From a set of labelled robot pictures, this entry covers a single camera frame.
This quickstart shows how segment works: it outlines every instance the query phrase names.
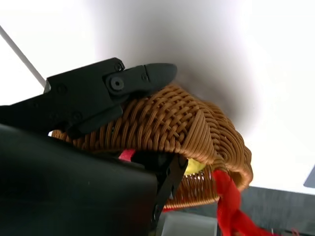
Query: black plastic bracket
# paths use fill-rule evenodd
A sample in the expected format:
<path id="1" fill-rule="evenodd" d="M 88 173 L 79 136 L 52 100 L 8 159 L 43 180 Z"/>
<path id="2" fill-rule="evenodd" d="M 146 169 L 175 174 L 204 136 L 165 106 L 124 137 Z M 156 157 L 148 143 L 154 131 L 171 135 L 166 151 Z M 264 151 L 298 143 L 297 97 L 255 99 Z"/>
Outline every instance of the black plastic bracket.
<path id="1" fill-rule="evenodd" d="M 131 160 L 143 165 L 146 170 L 154 172 L 157 176 L 157 197 L 151 219 L 151 229 L 155 229 L 164 205 L 176 194 L 188 160 L 179 154 L 151 151 L 138 151 Z"/>
<path id="2" fill-rule="evenodd" d="M 120 117 L 123 102 L 153 94 L 177 72 L 167 63 L 124 69 L 112 58 L 49 77 L 43 95 L 0 106 L 0 123 L 45 135 L 59 129 L 79 138 Z"/>

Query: gray surface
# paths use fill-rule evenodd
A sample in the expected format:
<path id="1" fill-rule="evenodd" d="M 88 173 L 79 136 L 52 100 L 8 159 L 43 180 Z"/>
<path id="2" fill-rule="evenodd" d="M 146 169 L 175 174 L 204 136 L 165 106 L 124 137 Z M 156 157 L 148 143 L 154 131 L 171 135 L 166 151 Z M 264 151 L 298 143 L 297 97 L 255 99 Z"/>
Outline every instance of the gray surface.
<path id="1" fill-rule="evenodd" d="M 183 212 L 167 212 L 160 217 L 157 236 L 216 236 L 217 219 Z"/>
<path id="2" fill-rule="evenodd" d="M 315 235 L 315 196 L 250 187 L 242 193 L 241 209 L 263 228 L 292 229 Z M 217 205 L 182 210 L 215 217 Z"/>
<path id="3" fill-rule="evenodd" d="M 315 188 L 315 166 L 304 183 L 305 187 Z"/>

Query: screw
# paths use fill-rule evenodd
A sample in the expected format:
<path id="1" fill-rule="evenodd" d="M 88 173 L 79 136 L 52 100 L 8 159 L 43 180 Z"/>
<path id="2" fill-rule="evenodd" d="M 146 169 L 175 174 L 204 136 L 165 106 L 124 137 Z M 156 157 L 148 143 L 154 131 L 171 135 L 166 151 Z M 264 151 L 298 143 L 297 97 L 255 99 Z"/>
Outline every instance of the screw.
<path id="1" fill-rule="evenodd" d="M 67 87 L 63 84 L 57 85 L 57 93 L 60 95 L 65 95 L 67 93 Z"/>
<path id="2" fill-rule="evenodd" d="M 56 113 L 51 113 L 50 115 L 49 115 L 49 119 L 51 119 L 51 120 L 58 120 L 58 118 L 59 118 L 59 115 L 58 114 L 56 114 Z"/>
<path id="3" fill-rule="evenodd" d="M 122 71 L 122 70 L 123 70 L 122 65 L 120 65 L 120 63 L 117 63 L 117 64 L 115 65 L 115 70 L 116 70 L 116 71 Z"/>
<path id="4" fill-rule="evenodd" d="M 72 113 L 73 121 L 80 121 L 82 119 L 82 114 L 80 112 Z"/>
<path id="5" fill-rule="evenodd" d="M 110 80 L 110 85 L 113 90 L 120 91 L 124 88 L 124 81 L 119 77 L 114 77 Z"/>
<path id="6" fill-rule="evenodd" d="M 37 102 L 32 103 L 32 105 L 33 105 L 34 108 L 38 108 L 39 107 L 39 104 Z"/>

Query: pink object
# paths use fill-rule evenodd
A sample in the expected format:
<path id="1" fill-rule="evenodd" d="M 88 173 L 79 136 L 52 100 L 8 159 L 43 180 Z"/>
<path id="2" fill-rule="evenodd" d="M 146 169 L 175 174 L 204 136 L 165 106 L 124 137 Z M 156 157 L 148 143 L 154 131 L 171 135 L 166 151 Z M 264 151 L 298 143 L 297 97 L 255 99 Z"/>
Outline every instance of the pink object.
<path id="1" fill-rule="evenodd" d="M 119 159 L 124 160 L 124 161 L 131 161 L 131 158 L 135 152 L 136 151 L 132 149 L 124 150 L 123 153 L 119 156 Z"/>

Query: yellow object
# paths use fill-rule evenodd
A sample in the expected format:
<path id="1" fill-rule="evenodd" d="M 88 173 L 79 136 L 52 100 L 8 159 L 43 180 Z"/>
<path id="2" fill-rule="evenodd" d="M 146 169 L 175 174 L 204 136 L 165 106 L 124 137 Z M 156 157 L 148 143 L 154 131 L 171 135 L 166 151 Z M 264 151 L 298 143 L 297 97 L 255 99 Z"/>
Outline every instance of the yellow object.
<path id="1" fill-rule="evenodd" d="M 202 164 L 194 159 L 189 159 L 188 165 L 185 171 L 185 175 L 191 175 L 202 171 L 206 167 L 205 164 Z"/>

